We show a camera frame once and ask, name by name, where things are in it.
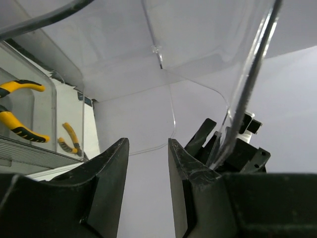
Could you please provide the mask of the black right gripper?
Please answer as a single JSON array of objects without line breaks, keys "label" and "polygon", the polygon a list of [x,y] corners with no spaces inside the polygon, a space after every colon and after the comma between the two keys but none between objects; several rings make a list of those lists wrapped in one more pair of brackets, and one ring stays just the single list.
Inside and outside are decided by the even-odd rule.
[{"label": "black right gripper", "polygon": [[[218,168],[219,174],[224,173],[266,173],[265,165],[270,153],[262,148],[250,144],[253,134],[256,134],[262,123],[254,119],[254,114],[245,113],[242,125],[236,137],[236,144],[231,155]],[[207,141],[208,135],[215,128],[216,122],[205,119],[198,131],[185,146],[185,150],[204,165],[208,164],[209,155],[220,147],[218,131]]]}]

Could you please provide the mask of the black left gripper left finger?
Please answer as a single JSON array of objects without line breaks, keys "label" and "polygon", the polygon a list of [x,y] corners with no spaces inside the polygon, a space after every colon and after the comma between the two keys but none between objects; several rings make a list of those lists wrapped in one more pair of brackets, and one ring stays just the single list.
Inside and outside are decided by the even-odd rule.
[{"label": "black left gripper left finger", "polygon": [[116,237],[128,157],[129,140],[121,138],[50,181],[1,174],[1,237]]}]

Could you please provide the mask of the clear plastic drawer organizer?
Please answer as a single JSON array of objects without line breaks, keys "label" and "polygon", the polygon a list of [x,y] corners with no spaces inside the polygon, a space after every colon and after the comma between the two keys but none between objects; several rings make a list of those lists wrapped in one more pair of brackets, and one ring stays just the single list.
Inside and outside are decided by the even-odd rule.
[{"label": "clear plastic drawer organizer", "polygon": [[130,155],[188,141],[216,122],[216,167],[233,150],[280,0],[3,0],[0,84],[24,79],[0,105],[34,98],[25,140],[0,123],[0,170],[74,167],[121,137]]}]

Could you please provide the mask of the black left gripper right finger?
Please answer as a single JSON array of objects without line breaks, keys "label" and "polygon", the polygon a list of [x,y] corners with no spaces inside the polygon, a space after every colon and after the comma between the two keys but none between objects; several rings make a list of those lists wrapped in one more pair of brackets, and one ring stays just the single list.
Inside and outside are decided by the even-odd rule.
[{"label": "black left gripper right finger", "polygon": [[178,238],[314,238],[315,174],[218,175],[168,141],[175,235]]}]

